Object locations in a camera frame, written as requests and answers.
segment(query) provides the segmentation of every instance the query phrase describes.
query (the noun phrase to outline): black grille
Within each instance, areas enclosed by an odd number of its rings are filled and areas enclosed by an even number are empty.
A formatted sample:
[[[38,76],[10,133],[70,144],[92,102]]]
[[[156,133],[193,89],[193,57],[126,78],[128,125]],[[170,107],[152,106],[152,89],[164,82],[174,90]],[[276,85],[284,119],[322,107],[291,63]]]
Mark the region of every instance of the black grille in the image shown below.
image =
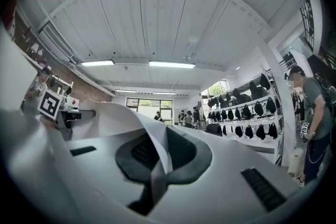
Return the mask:
[[[159,155],[150,138],[135,146],[131,154],[134,159],[149,170],[153,170],[159,160]]]
[[[286,201],[275,187],[255,168],[242,171],[242,175],[268,212]]]

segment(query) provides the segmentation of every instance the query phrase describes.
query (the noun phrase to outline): ceiling light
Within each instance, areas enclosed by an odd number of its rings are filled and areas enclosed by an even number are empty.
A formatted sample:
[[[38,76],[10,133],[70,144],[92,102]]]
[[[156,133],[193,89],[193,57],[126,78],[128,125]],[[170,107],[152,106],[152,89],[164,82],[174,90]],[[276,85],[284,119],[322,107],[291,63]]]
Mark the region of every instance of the ceiling light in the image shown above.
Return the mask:
[[[154,94],[168,94],[168,95],[175,95],[176,92],[153,92]]]
[[[177,68],[190,68],[195,67],[194,63],[180,63],[180,62],[160,62],[160,61],[150,61],[149,65],[151,67],[177,67]]]
[[[104,60],[104,61],[82,62],[81,64],[82,66],[85,66],[85,67],[113,66],[114,62],[112,60]]]
[[[132,92],[132,93],[136,93],[137,91],[134,91],[134,90],[116,90],[116,92]]]

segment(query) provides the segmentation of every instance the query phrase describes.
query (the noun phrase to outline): handbag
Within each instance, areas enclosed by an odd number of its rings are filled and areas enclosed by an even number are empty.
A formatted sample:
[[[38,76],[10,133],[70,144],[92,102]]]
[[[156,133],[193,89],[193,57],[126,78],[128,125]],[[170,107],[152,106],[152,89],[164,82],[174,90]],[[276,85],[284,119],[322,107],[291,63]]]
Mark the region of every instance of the handbag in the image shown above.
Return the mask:
[[[273,100],[272,100],[271,97],[269,97],[269,98],[267,99],[266,110],[268,110],[268,111],[271,112],[272,114],[275,113],[275,111],[276,111],[275,104],[274,104],[274,102],[273,102]]]
[[[227,117],[229,118],[229,120],[233,120],[233,112],[231,109],[229,109],[228,113],[227,113]]]
[[[250,120],[251,119],[251,111],[250,111],[250,109],[248,108],[247,105],[245,105],[244,108],[243,108],[243,118],[245,120]]]
[[[260,86],[266,88],[266,90],[269,90],[271,88],[271,85],[269,84],[267,78],[265,77],[264,74],[261,74],[260,78]]]
[[[274,123],[272,123],[268,130],[268,135],[276,139],[278,137],[278,131]]]
[[[226,112],[225,112],[224,109],[222,110],[222,118],[223,118],[223,120],[227,119],[227,115],[226,115]]]
[[[266,137],[264,126],[261,124],[259,125],[259,128],[256,132],[257,137],[259,137],[261,140],[264,140]]]
[[[253,131],[252,131],[252,127],[250,125],[246,127],[245,135],[250,137],[250,138],[253,137]]]
[[[238,108],[236,108],[235,116],[236,116],[239,120],[241,119],[241,117],[240,117],[240,112],[239,112]]]
[[[236,133],[236,135],[238,135],[239,137],[242,137],[242,136],[243,136],[242,128],[241,128],[240,126],[237,126],[236,129],[235,129],[235,133]]]
[[[258,116],[262,116],[264,113],[264,110],[262,109],[261,104],[258,102],[256,102],[255,106],[254,106],[254,111],[257,113]]]

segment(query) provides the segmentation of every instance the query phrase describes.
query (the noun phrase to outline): white column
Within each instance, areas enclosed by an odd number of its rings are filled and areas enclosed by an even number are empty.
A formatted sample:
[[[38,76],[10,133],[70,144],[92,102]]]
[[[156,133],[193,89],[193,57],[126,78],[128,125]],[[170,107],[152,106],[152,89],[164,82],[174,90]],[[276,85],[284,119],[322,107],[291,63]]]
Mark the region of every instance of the white column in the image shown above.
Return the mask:
[[[264,55],[273,74],[274,81],[278,88],[278,94],[281,99],[281,108],[283,114],[283,135],[284,149],[282,157],[282,166],[289,165],[289,156],[294,151],[295,146],[295,114],[293,102],[290,95],[288,84],[284,78],[284,73],[280,68],[279,62],[273,54],[271,48],[258,36],[258,46]]]

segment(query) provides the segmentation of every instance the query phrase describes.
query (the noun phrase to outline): man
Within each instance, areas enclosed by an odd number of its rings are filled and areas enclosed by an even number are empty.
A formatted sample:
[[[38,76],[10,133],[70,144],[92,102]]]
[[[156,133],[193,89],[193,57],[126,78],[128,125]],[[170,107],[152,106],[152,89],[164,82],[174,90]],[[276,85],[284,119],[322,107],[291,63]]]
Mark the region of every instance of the man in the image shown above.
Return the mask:
[[[38,115],[37,110],[40,98],[43,93],[47,90],[46,81],[50,76],[51,72],[48,68],[44,67],[40,75],[34,80],[34,82],[29,87],[29,90],[26,93],[26,100],[24,103],[24,113],[30,115]]]
[[[159,111],[156,112],[156,115],[154,116],[154,119],[162,122],[161,114],[160,114]]]
[[[303,171],[306,176],[304,183],[307,184],[317,178],[319,166],[330,143],[332,112],[326,105],[326,95],[320,83],[315,78],[307,78],[301,67],[294,66],[288,80],[293,82],[294,88],[300,87],[304,92],[304,120],[309,123],[309,131],[305,135],[308,145]]]
[[[181,110],[179,116],[178,116],[178,120],[181,126],[183,126],[183,119],[186,116],[186,114],[184,114],[184,110]]]

